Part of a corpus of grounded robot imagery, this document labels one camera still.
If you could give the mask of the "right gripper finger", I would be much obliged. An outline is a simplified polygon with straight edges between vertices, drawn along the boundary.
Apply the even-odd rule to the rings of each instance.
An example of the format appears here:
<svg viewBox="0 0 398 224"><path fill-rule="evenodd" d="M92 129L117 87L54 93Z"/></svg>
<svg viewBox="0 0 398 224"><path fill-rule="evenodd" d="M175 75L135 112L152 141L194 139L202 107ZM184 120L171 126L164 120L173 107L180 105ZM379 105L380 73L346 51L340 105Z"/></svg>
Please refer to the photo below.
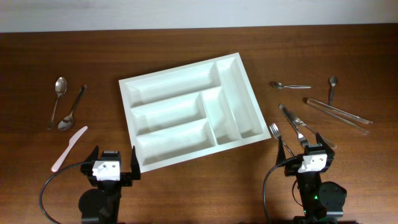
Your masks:
<svg viewBox="0 0 398 224"><path fill-rule="evenodd" d="M328 156L334 156L335 144L328 139L324 138L320 133L315 133L318 144L321 144Z"/></svg>
<svg viewBox="0 0 398 224"><path fill-rule="evenodd" d="M286 160L284 143L281 137L278 137L279 147L275 164L278 165Z"/></svg>

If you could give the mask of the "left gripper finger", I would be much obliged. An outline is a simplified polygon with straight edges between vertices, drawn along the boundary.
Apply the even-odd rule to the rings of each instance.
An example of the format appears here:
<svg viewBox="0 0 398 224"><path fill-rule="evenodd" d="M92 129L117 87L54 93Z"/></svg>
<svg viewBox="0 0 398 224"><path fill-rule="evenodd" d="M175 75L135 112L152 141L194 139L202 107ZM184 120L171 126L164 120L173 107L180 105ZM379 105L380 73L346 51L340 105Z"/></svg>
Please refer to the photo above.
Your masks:
<svg viewBox="0 0 398 224"><path fill-rule="evenodd" d="M95 146L91 154L85 159L85 162L94 162L98 159L99 146Z"/></svg>
<svg viewBox="0 0 398 224"><path fill-rule="evenodd" d="M140 169L139 161L137 159L136 147L135 146L132 147L130 167L131 167L132 174L140 174L141 173L141 169Z"/></svg>

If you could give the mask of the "silver fork short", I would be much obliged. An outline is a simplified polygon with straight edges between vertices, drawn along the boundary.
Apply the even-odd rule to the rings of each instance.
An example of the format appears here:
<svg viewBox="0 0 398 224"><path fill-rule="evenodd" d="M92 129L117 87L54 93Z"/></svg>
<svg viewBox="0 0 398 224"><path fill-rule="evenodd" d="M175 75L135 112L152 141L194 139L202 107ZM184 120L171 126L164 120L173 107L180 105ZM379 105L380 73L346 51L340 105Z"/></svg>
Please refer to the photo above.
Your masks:
<svg viewBox="0 0 398 224"><path fill-rule="evenodd" d="M307 146L308 145L307 138L299 131L299 129L298 129L297 125L294 123L289 111L285 108L285 106L283 104L279 105L279 109L281 110L281 112L284 114L286 119L289 121L289 123L291 124L291 126L295 130L295 132L297 134L297 139L298 139L300 145L302 147Z"/></svg>

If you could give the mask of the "silver fork long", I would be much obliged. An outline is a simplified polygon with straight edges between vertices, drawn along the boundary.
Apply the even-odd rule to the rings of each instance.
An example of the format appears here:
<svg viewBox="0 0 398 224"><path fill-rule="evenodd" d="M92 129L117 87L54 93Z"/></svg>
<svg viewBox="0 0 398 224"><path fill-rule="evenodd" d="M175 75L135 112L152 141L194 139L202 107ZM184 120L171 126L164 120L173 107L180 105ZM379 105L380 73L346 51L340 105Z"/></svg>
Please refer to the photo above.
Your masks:
<svg viewBox="0 0 398 224"><path fill-rule="evenodd" d="M288 147L288 145L287 145L287 144L284 142L284 140L282 139L282 135L281 135L281 133L279 132L279 129L278 129L277 125L276 125L275 123L272 123L272 124L269 126L269 129L270 129L272 135L273 135L276 139L280 139L280 140L282 141L283 146L286 148L286 150L289 152L289 154L290 154L292 157L294 157L295 154L292 152L292 150Z"/></svg>

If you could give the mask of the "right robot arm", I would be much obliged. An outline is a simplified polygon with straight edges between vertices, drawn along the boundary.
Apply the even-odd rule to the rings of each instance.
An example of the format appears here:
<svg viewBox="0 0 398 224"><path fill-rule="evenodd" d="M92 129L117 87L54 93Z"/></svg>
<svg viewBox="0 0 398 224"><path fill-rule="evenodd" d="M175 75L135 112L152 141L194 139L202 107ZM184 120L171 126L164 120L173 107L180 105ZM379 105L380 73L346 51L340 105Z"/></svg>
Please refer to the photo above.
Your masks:
<svg viewBox="0 0 398 224"><path fill-rule="evenodd" d="M303 216L294 223L337 223L343 216L347 191L335 182L322 182L320 174L326 172L334 160L334 150L316 133L316 144L304 147L304 153L286 158L282 138L279 137L276 166L285 169L286 177L294 176L300 192Z"/></svg>

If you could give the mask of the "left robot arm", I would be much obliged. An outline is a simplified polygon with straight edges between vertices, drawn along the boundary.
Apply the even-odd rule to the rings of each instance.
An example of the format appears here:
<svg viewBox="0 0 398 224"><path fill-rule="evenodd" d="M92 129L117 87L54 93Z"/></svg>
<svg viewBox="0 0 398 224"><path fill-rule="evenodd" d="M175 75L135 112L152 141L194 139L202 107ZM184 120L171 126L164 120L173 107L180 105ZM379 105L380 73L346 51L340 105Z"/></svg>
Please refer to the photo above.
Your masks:
<svg viewBox="0 0 398 224"><path fill-rule="evenodd" d="M82 223L117 223L121 189L131 187L135 180L141 179L141 170L132 148L130 172L121 172L121 153L104 151L99 153L96 146L80 167L87 176L92 188L80 197L78 208Z"/></svg>

